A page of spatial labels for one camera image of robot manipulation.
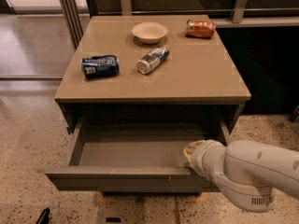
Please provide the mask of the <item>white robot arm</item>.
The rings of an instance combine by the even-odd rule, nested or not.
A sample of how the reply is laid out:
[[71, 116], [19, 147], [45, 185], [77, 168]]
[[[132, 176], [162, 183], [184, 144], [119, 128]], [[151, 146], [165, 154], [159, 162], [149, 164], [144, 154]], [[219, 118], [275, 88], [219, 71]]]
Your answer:
[[212, 181], [238, 208], [263, 213], [274, 206], [274, 189], [299, 199], [299, 152], [248, 140], [228, 145], [215, 140], [188, 144], [193, 170]]

